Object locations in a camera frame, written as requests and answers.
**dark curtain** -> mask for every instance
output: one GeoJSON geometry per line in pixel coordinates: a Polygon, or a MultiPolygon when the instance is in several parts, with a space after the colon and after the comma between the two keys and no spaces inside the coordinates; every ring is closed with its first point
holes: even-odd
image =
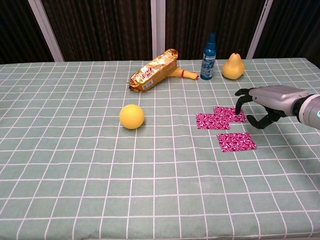
{"type": "Polygon", "coordinates": [[[65,61],[152,59],[150,0],[42,0],[65,61]]]}
{"type": "Polygon", "coordinates": [[[307,58],[320,68],[320,1],[273,1],[253,57],[307,58]]]}
{"type": "Polygon", "coordinates": [[[53,61],[28,0],[0,0],[0,64],[53,61]]]}
{"type": "Polygon", "coordinates": [[[239,49],[247,56],[265,0],[167,0],[165,47],[180,59],[201,59],[210,32],[216,33],[217,59],[239,49]]]}

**yellow ball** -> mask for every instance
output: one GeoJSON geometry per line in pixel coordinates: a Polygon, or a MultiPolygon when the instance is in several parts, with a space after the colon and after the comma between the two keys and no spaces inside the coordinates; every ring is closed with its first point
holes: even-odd
{"type": "Polygon", "coordinates": [[[124,106],[119,114],[121,124],[127,129],[139,128],[145,120],[144,111],[135,104],[124,106]]]}

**yellow pear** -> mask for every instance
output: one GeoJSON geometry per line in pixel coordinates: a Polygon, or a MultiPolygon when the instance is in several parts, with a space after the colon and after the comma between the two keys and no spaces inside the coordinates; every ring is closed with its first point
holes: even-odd
{"type": "Polygon", "coordinates": [[[229,59],[224,63],[222,75],[227,79],[236,80],[245,72],[245,65],[242,62],[239,53],[232,53],[229,59]]]}

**pink fabric square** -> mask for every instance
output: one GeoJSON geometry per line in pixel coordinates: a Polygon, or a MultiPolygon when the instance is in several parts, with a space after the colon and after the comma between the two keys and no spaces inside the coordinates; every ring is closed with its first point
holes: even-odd
{"type": "Polygon", "coordinates": [[[230,129],[228,119],[223,119],[211,113],[197,113],[195,117],[198,129],[230,129]]]}
{"type": "Polygon", "coordinates": [[[248,132],[220,133],[216,136],[222,152],[245,151],[257,148],[248,132]]]}
{"type": "Polygon", "coordinates": [[[213,114],[215,116],[226,118],[229,120],[229,122],[233,122],[233,123],[246,122],[245,114],[242,109],[240,110],[240,113],[236,115],[236,109],[233,107],[214,106],[213,114]]]}

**table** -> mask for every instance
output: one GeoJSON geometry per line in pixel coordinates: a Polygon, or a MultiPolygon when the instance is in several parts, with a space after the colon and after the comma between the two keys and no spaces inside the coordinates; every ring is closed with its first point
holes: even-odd
{"type": "Polygon", "coordinates": [[[1,65],[0,239],[320,238],[318,130],[295,117],[197,129],[196,113],[234,107],[240,88],[320,93],[305,58],[243,61],[236,81],[217,60],[210,81],[171,77],[145,93],[128,81],[147,61],[1,65]],[[144,111],[137,130],[120,125],[127,104],[144,111]],[[240,132],[257,149],[222,152],[217,134],[240,132]]]}

